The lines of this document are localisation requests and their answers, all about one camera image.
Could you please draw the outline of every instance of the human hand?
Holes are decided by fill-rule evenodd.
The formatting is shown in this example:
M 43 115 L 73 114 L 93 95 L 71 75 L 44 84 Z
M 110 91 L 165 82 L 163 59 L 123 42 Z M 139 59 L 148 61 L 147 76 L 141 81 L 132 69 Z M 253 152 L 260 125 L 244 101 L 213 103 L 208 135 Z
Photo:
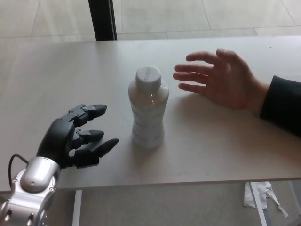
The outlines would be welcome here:
M 194 81 L 205 85 L 180 83 L 180 89 L 199 93 L 225 107 L 260 113 L 269 86 L 259 82 L 246 61 L 235 52 L 224 49 L 218 49 L 216 54 L 200 51 L 190 53 L 186 60 L 205 61 L 213 66 L 176 65 L 173 75 L 176 80 Z

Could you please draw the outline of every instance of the robotic arm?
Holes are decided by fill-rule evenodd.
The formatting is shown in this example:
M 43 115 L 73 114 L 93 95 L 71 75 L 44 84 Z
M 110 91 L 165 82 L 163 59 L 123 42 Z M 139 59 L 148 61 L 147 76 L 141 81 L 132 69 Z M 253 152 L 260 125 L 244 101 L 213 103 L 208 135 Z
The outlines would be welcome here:
M 36 154 L 25 170 L 12 181 L 12 195 L 0 210 L 0 226 L 44 226 L 62 169 L 98 165 L 118 142 L 109 140 L 95 150 L 80 148 L 103 138 L 98 130 L 82 131 L 77 127 L 104 115 L 105 105 L 79 105 L 56 119 L 46 132 Z M 74 156 L 69 152 L 76 149 Z

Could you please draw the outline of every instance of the black jacket sleeve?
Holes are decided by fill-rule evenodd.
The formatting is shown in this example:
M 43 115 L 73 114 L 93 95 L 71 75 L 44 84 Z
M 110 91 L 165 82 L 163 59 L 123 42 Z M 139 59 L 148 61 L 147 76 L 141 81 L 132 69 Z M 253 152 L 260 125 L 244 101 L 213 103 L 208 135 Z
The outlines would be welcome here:
M 301 83 L 274 76 L 260 117 L 301 137 Z

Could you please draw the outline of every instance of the wrist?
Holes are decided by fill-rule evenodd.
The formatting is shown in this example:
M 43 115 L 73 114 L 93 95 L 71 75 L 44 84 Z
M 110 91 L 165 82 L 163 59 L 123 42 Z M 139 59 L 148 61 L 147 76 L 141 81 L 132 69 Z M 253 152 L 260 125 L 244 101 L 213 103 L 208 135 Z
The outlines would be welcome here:
M 247 110 L 249 110 L 253 115 L 260 115 L 268 90 L 269 84 L 260 82 L 256 78 L 253 78 L 248 91 L 246 106 Z

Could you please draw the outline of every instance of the plastic water bottle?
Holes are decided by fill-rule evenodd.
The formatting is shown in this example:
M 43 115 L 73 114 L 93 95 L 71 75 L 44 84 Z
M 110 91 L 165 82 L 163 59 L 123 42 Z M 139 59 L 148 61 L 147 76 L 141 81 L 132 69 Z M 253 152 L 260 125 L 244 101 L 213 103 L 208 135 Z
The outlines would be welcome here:
M 168 87 L 154 66 L 139 68 L 128 87 L 134 115 L 133 141 L 143 148 L 158 147 L 164 138 L 163 116 L 168 100 Z

